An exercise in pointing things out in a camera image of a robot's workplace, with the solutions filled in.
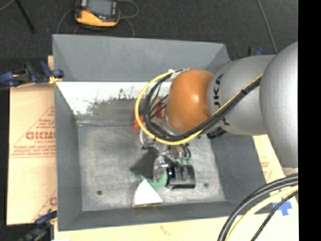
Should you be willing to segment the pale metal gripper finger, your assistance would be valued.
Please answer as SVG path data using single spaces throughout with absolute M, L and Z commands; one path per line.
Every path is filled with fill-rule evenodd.
M 154 169 L 166 169 L 168 166 L 164 157 L 157 157 L 153 163 Z
M 153 182 L 154 183 L 167 183 L 168 172 L 167 168 L 159 168 L 153 172 Z

